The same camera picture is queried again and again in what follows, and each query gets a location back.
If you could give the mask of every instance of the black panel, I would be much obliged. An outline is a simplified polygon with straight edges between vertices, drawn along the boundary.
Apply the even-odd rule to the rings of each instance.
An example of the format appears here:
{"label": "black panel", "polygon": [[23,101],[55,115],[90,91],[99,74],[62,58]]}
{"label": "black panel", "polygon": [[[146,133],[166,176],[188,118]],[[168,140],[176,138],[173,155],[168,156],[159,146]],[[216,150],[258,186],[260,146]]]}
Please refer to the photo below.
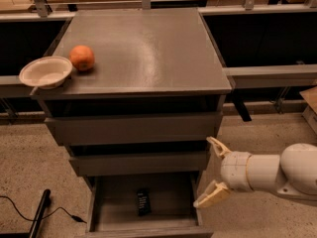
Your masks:
{"label": "black panel", "polygon": [[0,24],[0,75],[18,75],[30,61],[41,58],[65,21]]}
{"label": "black panel", "polygon": [[317,14],[205,16],[227,67],[317,63]]}

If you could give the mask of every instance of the white robot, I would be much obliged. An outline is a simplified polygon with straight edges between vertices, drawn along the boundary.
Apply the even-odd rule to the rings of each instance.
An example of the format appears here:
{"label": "white robot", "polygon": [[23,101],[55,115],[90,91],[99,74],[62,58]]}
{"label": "white robot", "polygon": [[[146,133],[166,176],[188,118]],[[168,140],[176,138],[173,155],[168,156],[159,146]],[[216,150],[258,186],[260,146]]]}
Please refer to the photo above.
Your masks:
{"label": "white robot", "polygon": [[317,147],[295,144],[281,155],[252,155],[232,152],[212,137],[207,141],[222,159],[223,182],[211,181],[194,202],[196,208],[208,207],[227,198],[231,190],[261,190],[291,200],[317,201]]}

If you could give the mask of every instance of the gray countertop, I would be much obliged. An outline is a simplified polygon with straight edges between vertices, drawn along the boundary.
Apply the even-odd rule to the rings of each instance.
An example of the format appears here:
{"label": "gray countertop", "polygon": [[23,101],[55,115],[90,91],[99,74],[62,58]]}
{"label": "gray countertop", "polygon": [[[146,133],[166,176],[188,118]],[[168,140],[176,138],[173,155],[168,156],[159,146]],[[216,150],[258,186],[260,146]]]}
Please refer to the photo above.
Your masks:
{"label": "gray countertop", "polygon": [[78,11],[54,56],[95,53],[63,87],[39,95],[227,93],[230,83],[195,8]]}

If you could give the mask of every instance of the cabinet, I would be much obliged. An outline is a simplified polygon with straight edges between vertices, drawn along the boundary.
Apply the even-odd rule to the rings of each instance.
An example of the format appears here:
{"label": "cabinet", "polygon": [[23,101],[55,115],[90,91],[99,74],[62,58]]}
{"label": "cabinet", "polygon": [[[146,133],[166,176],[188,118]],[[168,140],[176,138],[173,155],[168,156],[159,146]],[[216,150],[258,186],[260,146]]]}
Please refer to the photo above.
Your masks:
{"label": "cabinet", "polygon": [[54,54],[78,44],[95,67],[32,97],[91,188],[85,237],[210,237],[192,203],[231,86],[197,10],[78,12]]}

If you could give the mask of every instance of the orange fruit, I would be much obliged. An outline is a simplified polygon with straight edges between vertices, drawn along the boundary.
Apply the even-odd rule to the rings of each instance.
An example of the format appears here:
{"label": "orange fruit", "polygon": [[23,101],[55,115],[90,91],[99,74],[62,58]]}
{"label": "orange fruit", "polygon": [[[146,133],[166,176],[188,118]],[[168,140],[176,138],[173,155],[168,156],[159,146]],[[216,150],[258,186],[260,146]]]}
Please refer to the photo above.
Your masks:
{"label": "orange fruit", "polygon": [[95,55],[89,47],[78,45],[70,51],[69,60],[79,71],[86,71],[93,68]]}

